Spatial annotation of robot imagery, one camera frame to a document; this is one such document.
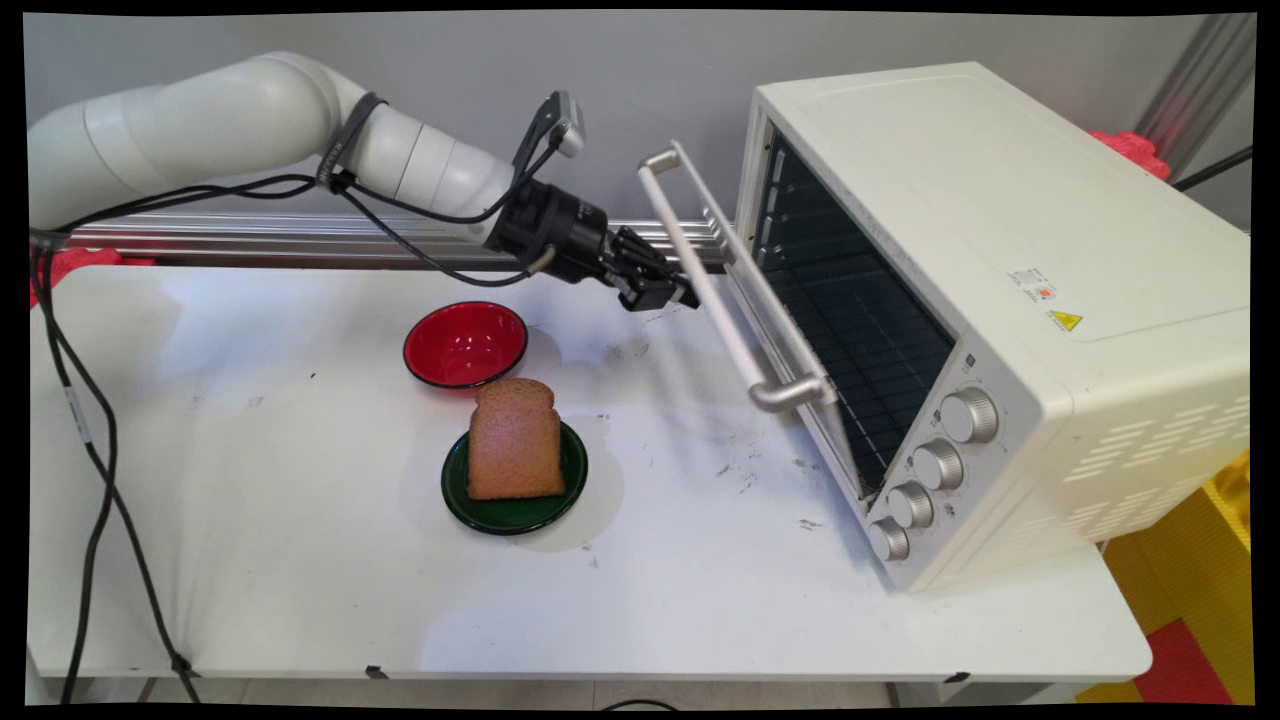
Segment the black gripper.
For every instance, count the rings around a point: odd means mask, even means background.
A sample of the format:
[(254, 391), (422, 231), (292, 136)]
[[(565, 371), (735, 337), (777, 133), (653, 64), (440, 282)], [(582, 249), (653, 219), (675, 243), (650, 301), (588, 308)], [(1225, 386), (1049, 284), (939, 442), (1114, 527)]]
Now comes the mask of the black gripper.
[(513, 258), (530, 275), (566, 283), (608, 282), (630, 313), (671, 304), (699, 307), (690, 281), (631, 228), (611, 233), (611, 264), (602, 260), (607, 214), (553, 184), (530, 179), (500, 209), (485, 249)]

